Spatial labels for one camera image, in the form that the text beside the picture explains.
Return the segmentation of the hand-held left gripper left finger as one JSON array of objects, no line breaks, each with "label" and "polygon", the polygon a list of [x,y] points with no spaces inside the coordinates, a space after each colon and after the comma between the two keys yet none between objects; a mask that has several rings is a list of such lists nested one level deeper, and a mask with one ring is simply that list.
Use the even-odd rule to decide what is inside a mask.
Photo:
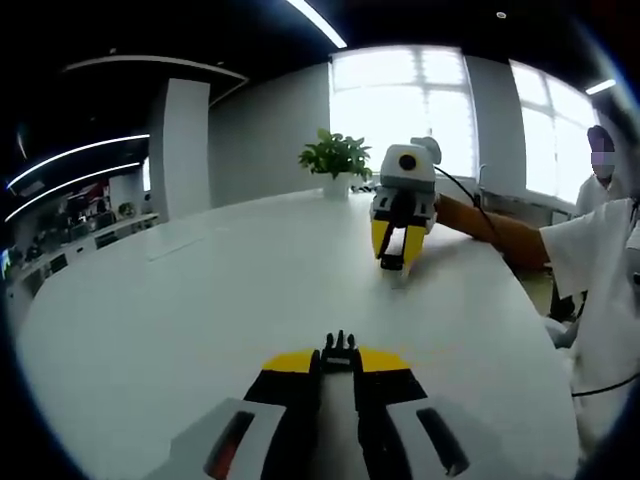
[{"label": "hand-held left gripper left finger", "polygon": [[178,435],[173,479],[304,479],[317,439],[320,351],[278,354],[243,398],[227,398]]}]

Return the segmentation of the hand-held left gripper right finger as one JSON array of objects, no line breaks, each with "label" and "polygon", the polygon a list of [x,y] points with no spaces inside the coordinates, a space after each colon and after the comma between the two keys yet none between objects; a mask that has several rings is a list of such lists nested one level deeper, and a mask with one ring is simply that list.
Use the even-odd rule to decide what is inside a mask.
[{"label": "hand-held left gripper right finger", "polygon": [[429,396],[391,352],[353,351],[357,436],[370,479],[492,479],[494,441]]}]

